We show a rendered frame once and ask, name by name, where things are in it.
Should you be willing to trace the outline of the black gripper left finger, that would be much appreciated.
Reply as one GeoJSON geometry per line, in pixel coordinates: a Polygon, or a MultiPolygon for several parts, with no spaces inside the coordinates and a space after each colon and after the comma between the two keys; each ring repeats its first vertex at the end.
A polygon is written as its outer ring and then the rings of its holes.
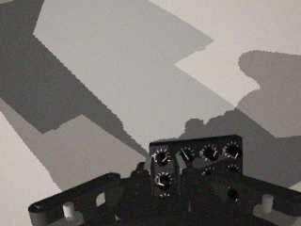
{"type": "Polygon", "coordinates": [[[120,174],[115,172],[106,173],[32,203],[28,213],[32,226],[77,226],[115,206],[116,220],[146,216],[151,214],[154,183],[154,156],[147,156],[128,178],[120,179],[120,174]],[[97,206],[97,197],[102,193],[105,202],[97,206]]]}

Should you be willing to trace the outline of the black knob box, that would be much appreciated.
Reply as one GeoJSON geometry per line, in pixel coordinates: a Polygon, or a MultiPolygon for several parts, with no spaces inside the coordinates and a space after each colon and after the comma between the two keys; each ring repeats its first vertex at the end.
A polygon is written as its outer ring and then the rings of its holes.
{"type": "Polygon", "coordinates": [[[154,156],[154,196],[177,195],[173,155],[191,161],[201,174],[211,175],[217,168],[243,174],[243,138],[237,135],[152,142],[149,150],[154,156]]]}

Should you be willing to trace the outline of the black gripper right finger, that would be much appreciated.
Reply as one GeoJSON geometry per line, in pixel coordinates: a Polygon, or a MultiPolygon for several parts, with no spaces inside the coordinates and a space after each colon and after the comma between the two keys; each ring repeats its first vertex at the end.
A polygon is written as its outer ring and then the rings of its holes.
{"type": "Polygon", "coordinates": [[[173,161],[177,194],[185,194],[188,212],[225,213],[227,204],[279,226],[301,226],[300,191],[228,169],[212,169],[206,176],[181,155],[173,161]],[[237,191],[238,202],[228,198],[229,187],[237,191]]]}

